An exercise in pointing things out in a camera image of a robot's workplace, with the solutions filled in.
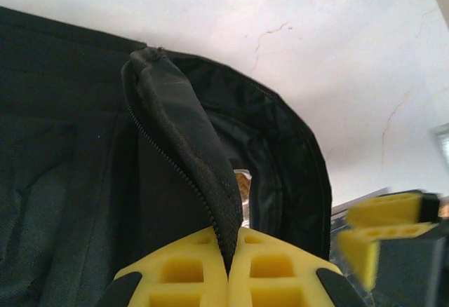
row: zipper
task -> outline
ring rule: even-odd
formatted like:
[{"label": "zipper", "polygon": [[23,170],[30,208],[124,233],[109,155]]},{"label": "zipper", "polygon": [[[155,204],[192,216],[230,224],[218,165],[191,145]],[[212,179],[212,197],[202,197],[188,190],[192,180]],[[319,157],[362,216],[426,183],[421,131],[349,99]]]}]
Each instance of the zipper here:
[{"label": "zipper", "polygon": [[269,99],[274,100],[275,102],[278,101],[278,99],[279,99],[279,96],[278,96],[278,95],[276,95],[276,94],[274,94],[274,93],[272,93],[272,92],[270,92],[270,91],[265,90],[264,87],[259,86],[257,83],[254,83],[253,81],[249,81],[249,84],[250,84],[252,87],[254,87],[256,90],[258,90],[259,92],[261,92],[261,93],[263,93],[264,95],[266,95]]},{"label": "zipper", "polygon": [[127,92],[126,92],[126,82],[123,82],[123,91],[125,94],[125,101],[126,106],[128,108],[128,111],[131,115],[131,118],[134,121],[134,124],[138,127],[138,130],[143,134],[145,139],[151,144],[151,146],[156,149],[157,153],[162,156],[162,158],[170,165],[170,167],[187,183],[187,185],[190,187],[190,189],[193,191],[195,196],[199,199],[201,205],[203,206],[204,210],[206,211],[209,221],[212,224],[212,228],[215,233],[215,237],[217,238],[218,247],[220,248],[220,251],[223,253],[223,240],[221,238],[221,233],[218,229],[217,221],[215,220],[214,215],[212,214],[212,211],[210,210],[209,204],[207,203],[206,199],[204,198],[201,190],[198,188],[198,186],[193,182],[190,177],[184,172],[184,170],[181,169],[179,165],[160,147],[158,144],[151,138],[149,133],[145,130],[144,126],[141,124],[139,118],[135,115],[135,112],[133,111],[132,106],[130,105]]}]

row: zipper teeth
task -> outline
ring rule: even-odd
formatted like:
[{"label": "zipper teeth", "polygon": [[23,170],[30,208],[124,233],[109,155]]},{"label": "zipper teeth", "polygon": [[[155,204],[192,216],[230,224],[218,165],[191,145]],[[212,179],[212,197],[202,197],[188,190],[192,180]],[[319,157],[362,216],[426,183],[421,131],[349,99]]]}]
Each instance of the zipper teeth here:
[{"label": "zipper teeth", "polygon": [[270,93],[269,91],[266,91],[263,87],[253,83],[252,81],[249,82],[252,87],[254,87],[256,90],[259,90],[261,93],[269,97],[270,99],[277,100],[279,97],[275,95],[274,93]]},{"label": "zipper teeth", "polygon": [[165,151],[163,151],[163,149],[161,147],[159,147],[157,145],[157,143],[149,136],[148,132],[143,128],[142,124],[140,123],[139,119],[137,118],[137,116],[135,115],[133,109],[131,108],[131,105],[130,105],[129,100],[128,100],[128,96],[126,95],[126,91],[125,91],[125,100],[126,100],[126,106],[128,107],[128,111],[129,111],[129,113],[131,115],[131,118],[133,119],[134,123],[138,127],[139,131],[145,136],[145,139],[147,139],[147,141],[156,149],[158,154],[160,154],[163,157],[163,159],[170,164],[172,169],[174,169],[174,171],[176,173],[178,173],[179,176],[181,176],[181,178],[184,181],[186,181],[186,183],[189,185],[191,190],[195,193],[195,196],[200,200],[202,206],[206,209],[209,221],[212,224],[213,230],[215,232],[215,236],[217,238],[218,247],[223,252],[223,241],[222,241],[222,238],[221,238],[221,233],[218,230],[217,221],[215,220],[215,218],[214,218],[214,216],[212,214],[212,211],[210,210],[209,204],[207,204],[206,199],[204,198],[203,194],[200,192],[200,190],[195,185],[195,183],[181,169],[181,167],[179,165],[177,165],[176,162],[170,156],[168,156],[168,154]]}]

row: black zipper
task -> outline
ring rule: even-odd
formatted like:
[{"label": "black zipper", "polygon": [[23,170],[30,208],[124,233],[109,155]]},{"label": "black zipper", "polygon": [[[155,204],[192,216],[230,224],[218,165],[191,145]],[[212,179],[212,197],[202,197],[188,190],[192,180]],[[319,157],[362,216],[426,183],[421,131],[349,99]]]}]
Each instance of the black zipper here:
[{"label": "black zipper", "polygon": [[190,179],[190,177],[184,172],[184,170],[181,169],[181,167],[151,138],[149,133],[145,130],[144,126],[141,124],[139,118],[135,115],[135,112],[133,111],[132,106],[130,105],[127,91],[126,91],[126,82],[123,80],[123,91],[125,94],[125,101],[126,106],[128,107],[128,111],[131,115],[131,118],[133,119],[134,123],[138,127],[139,131],[143,134],[145,139],[153,146],[154,149],[156,149],[157,153],[162,156],[162,158],[167,161],[167,163],[170,165],[170,167],[187,183],[187,185],[190,187],[190,189],[193,191],[195,196],[199,199],[201,202],[201,205],[203,206],[204,210],[206,211],[209,221],[212,225],[212,228],[215,233],[215,237],[217,238],[218,247],[220,248],[220,251],[223,253],[223,240],[221,238],[221,233],[218,229],[217,221],[215,220],[214,215],[212,214],[212,211],[210,210],[209,204],[207,203],[206,199],[204,198],[201,190],[198,188],[198,186],[195,184],[194,181]]}]

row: black bag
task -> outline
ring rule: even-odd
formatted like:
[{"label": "black bag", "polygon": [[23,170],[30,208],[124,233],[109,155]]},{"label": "black bag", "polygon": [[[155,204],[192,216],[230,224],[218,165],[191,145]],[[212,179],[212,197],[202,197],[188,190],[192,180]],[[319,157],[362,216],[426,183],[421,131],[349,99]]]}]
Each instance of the black bag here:
[{"label": "black bag", "polygon": [[229,270],[237,168],[252,228],[328,258],[323,156],[271,90],[5,8],[0,44],[0,306],[94,306],[120,268],[211,225]]}]

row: yellow foam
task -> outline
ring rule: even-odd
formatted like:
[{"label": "yellow foam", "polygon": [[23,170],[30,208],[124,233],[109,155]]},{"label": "yellow foam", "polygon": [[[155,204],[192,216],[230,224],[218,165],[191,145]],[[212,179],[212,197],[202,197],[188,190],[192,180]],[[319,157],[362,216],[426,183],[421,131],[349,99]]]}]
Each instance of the yellow foam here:
[{"label": "yellow foam", "polygon": [[372,290],[377,275],[379,242],[350,230],[340,232],[337,242],[362,286],[368,291]]},{"label": "yellow foam", "polygon": [[177,240],[122,269],[142,279],[129,307],[225,307],[227,275],[212,228]]},{"label": "yellow foam", "polygon": [[430,231],[436,224],[418,223],[355,228],[342,231],[337,236],[338,247],[357,278],[366,290],[375,287],[380,241],[388,239],[416,238]]},{"label": "yellow foam", "polygon": [[421,199],[418,193],[370,198],[349,208],[346,220],[357,227],[414,224],[420,215]]},{"label": "yellow foam", "polygon": [[281,240],[241,228],[229,274],[229,307],[333,307],[316,275],[338,267]]}]

